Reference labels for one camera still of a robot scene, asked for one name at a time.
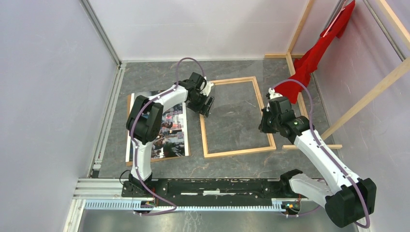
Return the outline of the wooden picture frame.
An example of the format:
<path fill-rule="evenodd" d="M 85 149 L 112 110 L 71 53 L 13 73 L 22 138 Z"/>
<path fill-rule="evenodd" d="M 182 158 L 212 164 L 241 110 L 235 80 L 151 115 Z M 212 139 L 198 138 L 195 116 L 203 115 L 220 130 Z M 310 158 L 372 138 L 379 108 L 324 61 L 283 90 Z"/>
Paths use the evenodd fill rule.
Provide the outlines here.
<path fill-rule="evenodd" d="M 257 79 L 255 76 L 250 77 L 239 77 L 239 78 L 230 78 L 230 79 L 222 79 L 222 80 L 213 80 L 215 86 L 218 85 L 229 85 L 229 84 L 239 84 L 245 82 L 252 82 L 253 89 L 256 95 L 256 99 L 261 109 L 264 104 L 261 96 L 261 92 L 259 90 L 259 85 L 257 83 Z M 236 156 L 236 155 L 245 155 L 245 154 L 252 154 L 252 153 L 260 153 L 260 152 L 268 152 L 276 150 L 276 143 L 272 134 L 266 134 L 269 146 L 266 147 L 258 147 L 258 148 L 250 148 L 250 149 L 242 149 L 242 150 L 232 150 L 226 152 L 218 152 L 218 153 L 209 153 L 208 151 L 208 144 L 207 144 L 207 137 L 206 137 L 206 127 L 205 127 L 205 118 L 203 115 L 199 115 L 200 117 L 200 127 L 201 127 L 201 138 L 202 138 L 202 145 L 203 145 L 203 153 L 204 158 L 219 158 L 219 157 L 229 157 L 229 156 Z"/>

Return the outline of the clear plastic sheet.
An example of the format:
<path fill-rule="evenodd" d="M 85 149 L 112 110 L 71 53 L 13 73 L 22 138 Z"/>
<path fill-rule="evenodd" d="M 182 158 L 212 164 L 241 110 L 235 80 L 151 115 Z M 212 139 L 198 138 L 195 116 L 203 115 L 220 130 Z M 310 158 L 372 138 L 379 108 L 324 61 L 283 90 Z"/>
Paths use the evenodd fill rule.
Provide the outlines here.
<path fill-rule="evenodd" d="M 205 119 L 211 153 L 269 146 L 266 134 L 258 129 L 262 116 L 252 82 L 217 85 L 213 94 Z"/>

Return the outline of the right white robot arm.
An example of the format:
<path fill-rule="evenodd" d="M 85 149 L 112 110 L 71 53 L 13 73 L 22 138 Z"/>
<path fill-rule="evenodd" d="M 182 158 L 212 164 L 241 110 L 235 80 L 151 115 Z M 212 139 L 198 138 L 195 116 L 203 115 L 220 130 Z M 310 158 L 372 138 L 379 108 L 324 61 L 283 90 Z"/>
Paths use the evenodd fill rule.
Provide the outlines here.
<path fill-rule="evenodd" d="M 288 98 L 278 94 L 270 97 L 262 109 L 260 132 L 279 133 L 287 138 L 314 164 L 324 178 L 316 181 L 301 170 L 294 169 L 280 176 L 279 191 L 285 197 L 303 195 L 325 209 L 330 220 L 343 228 L 374 213 L 376 184 L 362 179 L 349 169 L 324 143 L 305 116 L 296 117 Z"/>

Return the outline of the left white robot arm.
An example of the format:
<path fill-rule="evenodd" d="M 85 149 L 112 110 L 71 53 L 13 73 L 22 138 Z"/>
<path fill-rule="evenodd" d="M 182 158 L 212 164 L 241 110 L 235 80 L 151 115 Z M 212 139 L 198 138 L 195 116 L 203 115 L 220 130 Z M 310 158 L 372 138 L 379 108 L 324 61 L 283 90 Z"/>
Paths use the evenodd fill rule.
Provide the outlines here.
<path fill-rule="evenodd" d="M 149 97 L 139 95 L 134 100 L 126 122 L 133 145 L 129 181 L 140 197 L 146 197 L 152 191 L 151 151 L 161 130 L 164 111 L 183 103 L 192 111 L 208 116 L 214 101 L 210 94 L 213 87 L 214 83 L 194 72 L 189 79 L 178 81 L 167 90 Z"/>

